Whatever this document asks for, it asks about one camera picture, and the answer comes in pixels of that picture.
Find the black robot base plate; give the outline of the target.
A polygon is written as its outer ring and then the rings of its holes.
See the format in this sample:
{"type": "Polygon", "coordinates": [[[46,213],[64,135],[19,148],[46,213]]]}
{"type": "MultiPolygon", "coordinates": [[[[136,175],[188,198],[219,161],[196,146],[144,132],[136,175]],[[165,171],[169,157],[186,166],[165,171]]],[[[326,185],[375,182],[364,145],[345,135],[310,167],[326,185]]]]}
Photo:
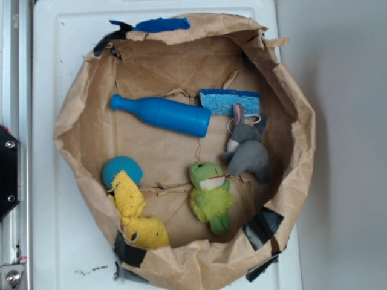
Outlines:
{"type": "Polygon", "coordinates": [[[1,126],[1,222],[21,200],[21,145],[1,126]]]}

